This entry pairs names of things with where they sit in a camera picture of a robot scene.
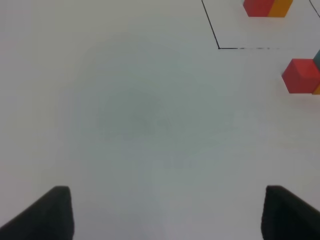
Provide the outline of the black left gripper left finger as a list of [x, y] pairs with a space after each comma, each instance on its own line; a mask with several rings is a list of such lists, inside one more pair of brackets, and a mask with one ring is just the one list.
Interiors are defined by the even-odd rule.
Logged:
[[0, 227], [2, 240], [72, 240], [75, 222], [68, 186], [55, 186]]

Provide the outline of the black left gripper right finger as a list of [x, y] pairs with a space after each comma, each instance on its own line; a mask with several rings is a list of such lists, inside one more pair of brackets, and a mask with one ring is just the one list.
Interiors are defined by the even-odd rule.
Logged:
[[260, 229], [264, 240], [318, 240], [320, 211], [283, 186], [268, 185]]

